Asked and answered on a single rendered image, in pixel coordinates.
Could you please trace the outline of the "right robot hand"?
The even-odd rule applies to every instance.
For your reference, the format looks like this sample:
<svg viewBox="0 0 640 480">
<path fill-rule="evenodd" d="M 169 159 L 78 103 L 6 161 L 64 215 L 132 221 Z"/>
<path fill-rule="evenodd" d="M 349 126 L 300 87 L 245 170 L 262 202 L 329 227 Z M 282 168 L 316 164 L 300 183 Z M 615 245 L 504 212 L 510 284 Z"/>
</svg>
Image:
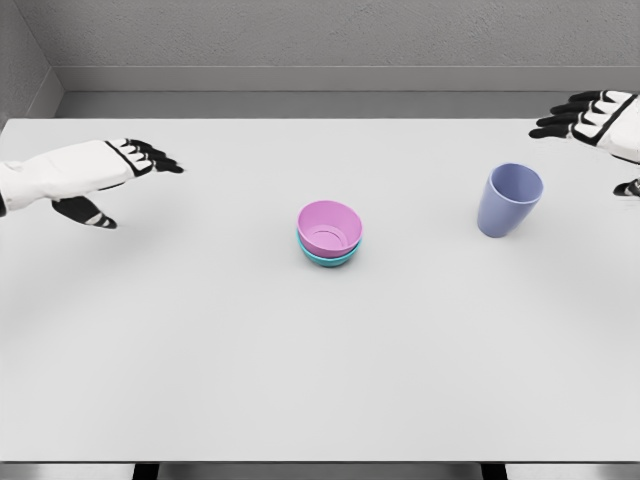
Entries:
<svg viewBox="0 0 640 480">
<path fill-rule="evenodd" d="M 529 137 L 574 140 L 640 166 L 640 94 L 614 90 L 574 94 L 537 120 Z"/>
</svg>

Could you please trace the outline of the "teal bowl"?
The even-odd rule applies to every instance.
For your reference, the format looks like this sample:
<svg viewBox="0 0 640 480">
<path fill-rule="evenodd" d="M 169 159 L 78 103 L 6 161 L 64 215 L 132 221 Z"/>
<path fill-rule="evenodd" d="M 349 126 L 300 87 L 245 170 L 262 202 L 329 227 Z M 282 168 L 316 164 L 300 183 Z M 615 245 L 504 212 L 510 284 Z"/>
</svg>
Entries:
<svg viewBox="0 0 640 480">
<path fill-rule="evenodd" d="M 334 268 L 334 267 L 339 267 L 341 265 L 344 265 L 345 263 L 347 263 L 358 251 L 359 247 L 361 246 L 361 242 L 358 242 L 355 247 L 350 250 L 348 253 L 346 253 L 345 255 L 342 255 L 340 257 L 335 257 L 335 258 L 325 258 L 325 257 L 321 257 L 318 255 L 315 255 L 313 253 L 311 253 L 303 244 L 301 236 L 299 233 L 296 233 L 296 239 L 298 242 L 299 247 L 301 248 L 303 254 L 306 256 L 306 258 L 308 260 L 310 260 L 312 263 L 319 265 L 321 267 L 325 267 L 325 268 Z"/>
</svg>

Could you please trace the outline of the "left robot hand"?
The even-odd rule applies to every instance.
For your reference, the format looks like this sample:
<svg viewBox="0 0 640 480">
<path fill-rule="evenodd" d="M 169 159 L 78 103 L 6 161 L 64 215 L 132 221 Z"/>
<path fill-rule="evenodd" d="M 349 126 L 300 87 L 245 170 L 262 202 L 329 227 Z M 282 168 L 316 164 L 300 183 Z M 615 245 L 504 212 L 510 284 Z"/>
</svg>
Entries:
<svg viewBox="0 0 640 480">
<path fill-rule="evenodd" d="M 86 226 L 115 229 L 117 223 L 88 195 L 155 172 L 184 169 L 151 144 L 131 138 L 92 140 L 46 152 L 25 162 L 30 198 L 48 199 L 56 212 Z"/>
</svg>

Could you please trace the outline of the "pink bowl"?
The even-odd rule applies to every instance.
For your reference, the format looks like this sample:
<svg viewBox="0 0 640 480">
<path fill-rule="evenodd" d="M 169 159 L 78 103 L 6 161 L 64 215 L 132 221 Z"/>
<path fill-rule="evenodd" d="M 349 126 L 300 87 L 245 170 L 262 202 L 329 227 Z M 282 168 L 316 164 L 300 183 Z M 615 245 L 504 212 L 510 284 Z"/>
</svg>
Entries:
<svg viewBox="0 0 640 480">
<path fill-rule="evenodd" d="M 363 223 L 351 207 L 333 200 L 311 202 L 298 213 L 296 228 L 307 251 L 322 258 L 338 258 L 361 241 Z"/>
</svg>

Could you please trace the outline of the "lavender blue cup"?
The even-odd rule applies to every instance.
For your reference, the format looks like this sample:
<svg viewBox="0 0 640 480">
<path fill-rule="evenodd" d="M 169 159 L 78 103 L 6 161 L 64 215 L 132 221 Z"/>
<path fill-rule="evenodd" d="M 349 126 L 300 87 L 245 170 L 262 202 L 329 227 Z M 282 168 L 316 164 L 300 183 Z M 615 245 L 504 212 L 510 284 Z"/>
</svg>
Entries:
<svg viewBox="0 0 640 480">
<path fill-rule="evenodd" d="M 539 202 L 544 191 L 541 177 L 531 168 L 505 163 L 495 167 L 482 193 L 477 215 L 479 230 L 502 238 L 515 230 Z"/>
</svg>

